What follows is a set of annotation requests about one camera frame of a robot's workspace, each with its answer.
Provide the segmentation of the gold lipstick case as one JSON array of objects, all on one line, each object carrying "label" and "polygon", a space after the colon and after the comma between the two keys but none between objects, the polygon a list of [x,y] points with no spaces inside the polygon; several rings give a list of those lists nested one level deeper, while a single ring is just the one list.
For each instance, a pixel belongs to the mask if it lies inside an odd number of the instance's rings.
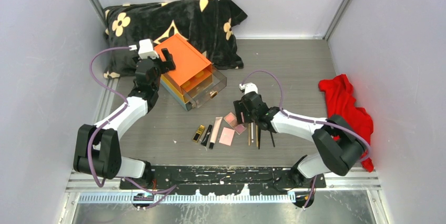
[{"label": "gold lipstick case", "polygon": [[192,141],[198,142],[198,140],[201,138],[202,134],[204,133],[205,128],[206,127],[204,125],[200,125],[198,127],[197,131],[195,132],[195,134],[194,134],[194,136],[192,138]]}]

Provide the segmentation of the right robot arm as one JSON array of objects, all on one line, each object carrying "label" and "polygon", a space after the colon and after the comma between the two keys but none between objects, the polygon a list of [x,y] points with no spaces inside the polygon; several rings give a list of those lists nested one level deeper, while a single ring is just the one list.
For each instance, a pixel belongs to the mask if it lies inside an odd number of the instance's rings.
[{"label": "right robot arm", "polygon": [[287,134],[313,143],[317,153],[302,156],[290,169],[289,177],[300,188],[320,174],[332,172],[345,176],[368,149],[350,125],[339,115],[329,118],[306,117],[279,107],[269,107],[254,91],[233,102],[236,117],[242,123],[253,123],[258,130]]}]

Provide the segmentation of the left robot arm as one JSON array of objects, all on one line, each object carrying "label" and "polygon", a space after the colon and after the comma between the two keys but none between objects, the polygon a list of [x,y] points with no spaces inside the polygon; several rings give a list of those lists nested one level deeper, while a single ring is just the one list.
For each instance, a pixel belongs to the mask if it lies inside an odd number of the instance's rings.
[{"label": "left robot arm", "polygon": [[77,133],[73,169],[94,178],[132,178],[141,189],[154,178],[147,161],[121,155],[119,140],[140,118],[148,114],[158,100],[162,74],[175,70],[173,56],[166,48],[161,53],[138,51],[134,86],[123,104],[94,125],[84,124]]}]

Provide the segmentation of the pink eyeshadow palette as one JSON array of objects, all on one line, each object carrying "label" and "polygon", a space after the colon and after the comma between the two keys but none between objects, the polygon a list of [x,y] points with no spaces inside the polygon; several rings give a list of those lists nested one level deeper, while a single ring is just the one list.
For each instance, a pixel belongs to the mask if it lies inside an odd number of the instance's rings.
[{"label": "pink eyeshadow palette", "polygon": [[224,117],[224,121],[238,134],[241,135],[247,128],[243,123],[237,121],[237,117],[233,113],[229,113]]}]

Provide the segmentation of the pink square card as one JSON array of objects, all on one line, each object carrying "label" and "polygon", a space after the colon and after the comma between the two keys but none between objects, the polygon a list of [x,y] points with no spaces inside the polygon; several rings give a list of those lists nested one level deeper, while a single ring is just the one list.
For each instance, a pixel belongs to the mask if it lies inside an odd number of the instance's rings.
[{"label": "pink square card", "polygon": [[234,134],[235,131],[233,129],[224,127],[219,138],[219,143],[226,146],[231,146]]}]

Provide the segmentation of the black mascara tube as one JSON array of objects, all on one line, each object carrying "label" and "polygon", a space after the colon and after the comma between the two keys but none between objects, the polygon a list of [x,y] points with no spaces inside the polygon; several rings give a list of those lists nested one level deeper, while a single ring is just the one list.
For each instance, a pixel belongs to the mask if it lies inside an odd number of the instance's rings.
[{"label": "black mascara tube", "polygon": [[207,130],[206,130],[206,132],[204,134],[204,137],[203,137],[203,139],[202,139],[202,141],[200,143],[201,145],[203,145],[205,147],[207,146],[209,137],[210,137],[210,135],[212,133],[212,128],[213,128],[213,125],[209,125],[208,126],[208,128],[207,128]]}]

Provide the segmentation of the pink cream tube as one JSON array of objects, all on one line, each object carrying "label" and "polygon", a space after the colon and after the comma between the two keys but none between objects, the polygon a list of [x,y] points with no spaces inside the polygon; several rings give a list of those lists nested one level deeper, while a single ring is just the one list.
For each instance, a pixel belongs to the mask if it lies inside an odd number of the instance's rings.
[{"label": "pink cream tube", "polygon": [[213,149],[216,140],[217,140],[217,136],[219,133],[219,128],[221,125],[221,122],[223,120],[223,117],[216,117],[212,131],[211,131],[211,135],[210,135],[210,142],[209,142],[209,149]]}]

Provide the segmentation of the orange drawer organizer box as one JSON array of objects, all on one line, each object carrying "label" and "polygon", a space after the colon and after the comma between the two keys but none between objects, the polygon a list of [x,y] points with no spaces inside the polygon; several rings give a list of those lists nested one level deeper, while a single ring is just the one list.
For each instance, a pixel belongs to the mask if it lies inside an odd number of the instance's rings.
[{"label": "orange drawer organizer box", "polygon": [[200,71],[204,69],[210,70],[212,63],[179,34],[155,46],[155,51],[164,60],[161,52],[162,48],[167,48],[172,54],[176,69],[161,76],[161,85],[184,110],[188,111],[180,87]]}]

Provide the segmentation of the clear top drawer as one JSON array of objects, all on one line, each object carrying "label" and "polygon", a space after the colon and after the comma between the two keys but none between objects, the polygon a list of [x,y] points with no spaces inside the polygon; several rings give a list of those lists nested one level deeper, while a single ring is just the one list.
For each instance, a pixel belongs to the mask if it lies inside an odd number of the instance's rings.
[{"label": "clear top drawer", "polygon": [[180,88],[187,110],[199,108],[216,97],[227,86],[227,77],[211,66],[185,82]]}]

